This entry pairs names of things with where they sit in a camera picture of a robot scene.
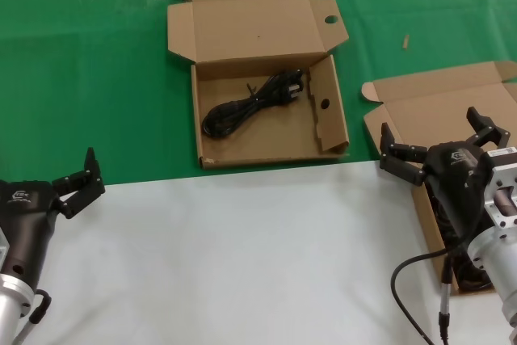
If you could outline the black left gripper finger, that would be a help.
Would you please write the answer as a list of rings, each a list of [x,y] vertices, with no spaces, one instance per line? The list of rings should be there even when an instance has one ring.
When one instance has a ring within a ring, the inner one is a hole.
[[[67,200],[55,203],[56,209],[67,219],[74,218],[104,194],[105,186],[94,149],[89,147],[86,151],[83,170],[54,180],[52,186],[59,197],[71,194]]]

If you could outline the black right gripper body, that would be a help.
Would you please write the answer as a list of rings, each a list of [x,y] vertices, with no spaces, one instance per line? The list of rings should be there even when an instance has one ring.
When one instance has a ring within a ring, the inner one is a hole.
[[[482,154],[482,148],[465,141],[447,142],[432,146],[423,164],[427,186],[465,245],[490,227],[481,210],[481,189],[469,182]]]

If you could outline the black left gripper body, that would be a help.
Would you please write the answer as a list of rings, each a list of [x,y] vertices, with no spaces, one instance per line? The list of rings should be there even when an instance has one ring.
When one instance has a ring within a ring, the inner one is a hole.
[[[58,195],[45,181],[1,182],[1,230],[9,249],[1,273],[37,283],[57,219]]]

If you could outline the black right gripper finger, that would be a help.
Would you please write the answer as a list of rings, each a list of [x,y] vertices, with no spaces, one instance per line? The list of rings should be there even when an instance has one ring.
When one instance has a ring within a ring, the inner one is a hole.
[[[510,133],[498,127],[490,117],[482,116],[475,107],[469,107],[466,118],[474,131],[474,134],[466,140],[469,144],[482,147],[491,142],[499,149],[507,147]]]
[[[414,186],[421,186],[427,174],[414,163],[423,164],[427,158],[427,148],[417,145],[397,143],[389,125],[381,125],[380,168]]]

